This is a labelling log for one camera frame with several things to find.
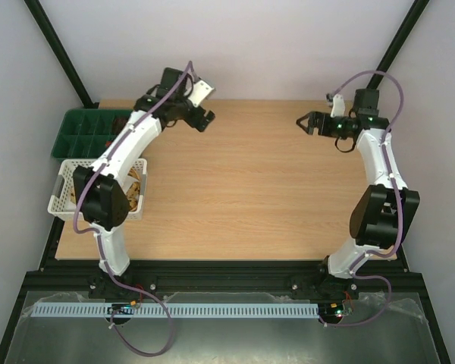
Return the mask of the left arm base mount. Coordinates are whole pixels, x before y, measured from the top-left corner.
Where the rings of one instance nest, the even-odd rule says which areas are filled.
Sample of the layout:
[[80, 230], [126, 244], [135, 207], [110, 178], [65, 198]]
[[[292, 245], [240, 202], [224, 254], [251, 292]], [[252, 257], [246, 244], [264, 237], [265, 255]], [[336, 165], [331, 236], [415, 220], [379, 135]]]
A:
[[[135, 287], [139, 290], [154, 294], [158, 286], [155, 275], [138, 275], [134, 273], [125, 273], [115, 278], [122, 284]], [[90, 299], [102, 299], [106, 302], [120, 302], [144, 299], [145, 295], [135, 290], [128, 290], [118, 286], [113, 282], [107, 273], [102, 270], [97, 271], [94, 275], [87, 278], [89, 288], [88, 297]]]

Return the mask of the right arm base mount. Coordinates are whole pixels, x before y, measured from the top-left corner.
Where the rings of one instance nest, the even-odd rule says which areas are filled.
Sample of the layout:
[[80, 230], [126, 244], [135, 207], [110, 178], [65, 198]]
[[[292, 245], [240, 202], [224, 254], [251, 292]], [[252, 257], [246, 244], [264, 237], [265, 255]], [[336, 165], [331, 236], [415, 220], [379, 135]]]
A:
[[301, 300], [343, 300], [347, 293], [356, 297], [359, 289], [351, 279], [336, 278], [332, 275], [311, 273], [294, 275], [289, 288], [292, 296]]

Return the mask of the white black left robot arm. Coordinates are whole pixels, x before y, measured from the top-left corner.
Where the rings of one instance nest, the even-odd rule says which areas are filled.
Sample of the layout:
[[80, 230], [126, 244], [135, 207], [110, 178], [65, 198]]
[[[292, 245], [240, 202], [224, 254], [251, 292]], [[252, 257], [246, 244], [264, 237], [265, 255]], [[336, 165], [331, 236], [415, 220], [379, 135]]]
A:
[[99, 267], [120, 277], [130, 258], [124, 242], [124, 222], [130, 204], [123, 184], [133, 163], [146, 147], [177, 121], [203, 132], [215, 113], [202, 103], [215, 88], [201, 79], [192, 62], [184, 70], [167, 67], [158, 85], [136, 100], [121, 132], [90, 166], [78, 166], [73, 173], [77, 207], [73, 220], [89, 223], [99, 249]]

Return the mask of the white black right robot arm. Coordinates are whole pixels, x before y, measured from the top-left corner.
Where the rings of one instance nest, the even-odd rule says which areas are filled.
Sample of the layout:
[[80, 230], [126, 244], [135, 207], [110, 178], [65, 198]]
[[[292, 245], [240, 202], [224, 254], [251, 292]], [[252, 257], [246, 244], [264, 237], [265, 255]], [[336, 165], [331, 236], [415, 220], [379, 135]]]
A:
[[397, 168], [392, 152], [391, 127], [379, 114], [379, 91], [358, 89], [352, 108], [345, 109], [342, 95], [329, 97], [331, 111], [311, 111], [296, 124], [309, 135], [352, 140], [351, 148], [362, 156], [368, 186], [354, 208], [349, 238], [325, 258], [323, 274], [315, 279], [316, 290], [324, 297], [342, 288], [341, 279], [350, 279], [369, 258], [389, 258], [399, 249], [420, 203], [419, 193], [410, 190]]

